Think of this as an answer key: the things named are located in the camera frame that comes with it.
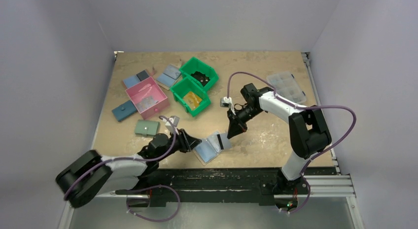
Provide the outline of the beige leather card holder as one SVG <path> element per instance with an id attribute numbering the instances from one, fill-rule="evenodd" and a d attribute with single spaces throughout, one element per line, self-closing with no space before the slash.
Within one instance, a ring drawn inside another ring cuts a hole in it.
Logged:
<path id="1" fill-rule="evenodd" d="M 223 151 L 216 152 L 214 147 L 214 134 L 220 133 L 219 131 L 214 132 L 207 138 L 202 138 L 202 143 L 199 144 L 193 152 L 195 153 L 196 157 L 199 159 L 202 165 L 207 165 L 209 162 L 214 160 L 217 156 L 219 156 Z"/>

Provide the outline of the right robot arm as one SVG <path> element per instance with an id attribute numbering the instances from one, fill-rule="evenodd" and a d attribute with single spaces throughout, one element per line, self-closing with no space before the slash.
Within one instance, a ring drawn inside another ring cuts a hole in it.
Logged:
<path id="1" fill-rule="evenodd" d="M 271 113 L 289 126 L 292 153 L 285 165 L 278 171 L 275 184 L 266 184 L 273 194 L 290 193 L 302 180 L 311 158 L 331 143 L 331 134 L 321 110 L 315 107 L 298 106 L 275 94 L 270 87 L 257 89 L 252 83 L 241 89 L 245 104 L 235 108 L 230 97 L 221 99 L 221 106 L 227 107 L 230 139 L 247 131 L 247 122 L 262 112 Z"/>

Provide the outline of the white VIP card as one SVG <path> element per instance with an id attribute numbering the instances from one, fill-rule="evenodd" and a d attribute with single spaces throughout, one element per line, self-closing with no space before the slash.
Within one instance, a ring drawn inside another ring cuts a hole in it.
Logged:
<path id="1" fill-rule="evenodd" d="M 223 150 L 232 148 L 232 144 L 227 137 L 227 133 L 216 133 L 214 134 L 213 139 L 216 152 L 221 152 Z"/>

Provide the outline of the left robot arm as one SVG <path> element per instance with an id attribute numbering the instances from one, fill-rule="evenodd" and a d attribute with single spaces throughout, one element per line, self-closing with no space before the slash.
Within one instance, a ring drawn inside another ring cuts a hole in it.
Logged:
<path id="1" fill-rule="evenodd" d="M 154 172 L 159 162 L 180 151 L 191 152 L 202 140 L 184 129 L 176 134 L 155 135 L 147 145 L 131 156 L 110 157 L 89 150 L 62 170 L 55 182 L 64 193 L 64 200 L 74 208 L 89 203 L 95 196 L 117 190 L 141 194 L 146 190 L 144 176 Z"/>

